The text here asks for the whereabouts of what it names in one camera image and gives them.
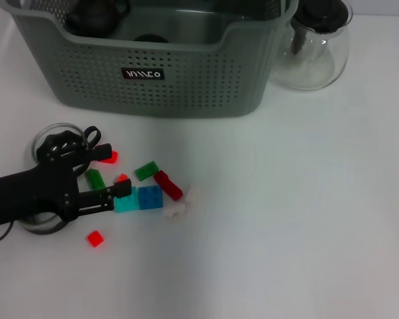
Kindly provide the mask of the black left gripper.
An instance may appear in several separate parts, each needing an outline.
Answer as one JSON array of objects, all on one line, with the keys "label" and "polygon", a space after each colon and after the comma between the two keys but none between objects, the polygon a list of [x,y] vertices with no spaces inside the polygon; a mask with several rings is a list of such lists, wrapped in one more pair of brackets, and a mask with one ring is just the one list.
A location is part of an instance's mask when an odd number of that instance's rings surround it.
[{"label": "black left gripper", "polygon": [[112,157],[110,144],[89,146],[80,134],[48,135],[35,151],[39,164],[0,177],[0,225],[39,213],[54,213],[63,221],[114,210],[114,199],[132,194],[129,179],[95,191],[79,193],[74,168]]}]

